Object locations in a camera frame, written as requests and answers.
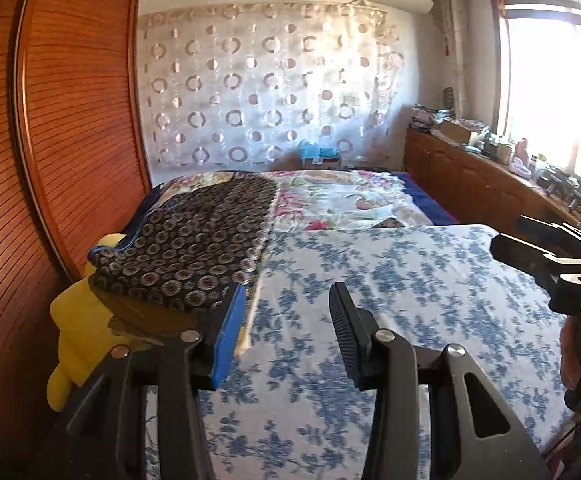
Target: finger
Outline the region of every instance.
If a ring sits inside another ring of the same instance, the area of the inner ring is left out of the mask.
[[[566,322],[561,327],[559,333],[559,343],[561,344],[561,354],[568,353],[574,346],[574,335],[577,332],[577,318],[568,316]]]
[[[569,390],[574,390],[581,379],[581,366],[574,352],[561,356],[561,382]]]

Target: yellow stuffed animal limb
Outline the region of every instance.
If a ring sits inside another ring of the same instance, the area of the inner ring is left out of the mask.
[[[112,234],[98,245],[114,247],[124,235]],[[71,285],[50,304],[50,316],[59,328],[59,364],[48,379],[48,404],[60,412],[73,384],[82,386],[90,373],[113,346],[129,344],[125,336],[112,335],[108,322],[112,313],[88,287],[94,267],[86,264],[84,278]]]

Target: white fabric with blue flowers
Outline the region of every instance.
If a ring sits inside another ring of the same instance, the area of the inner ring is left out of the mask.
[[[493,260],[494,235],[485,226],[274,234],[253,346],[220,390],[202,392],[218,479],[360,478],[375,396],[346,377],[328,309],[337,281],[380,326],[413,344],[464,345],[535,443],[545,444],[570,414],[559,379],[563,316],[548,309],[531,277]],[[152,389],[149,478],[159,476],[156,405]],[[427,478],[430,436],[422,420],[419,477]]]

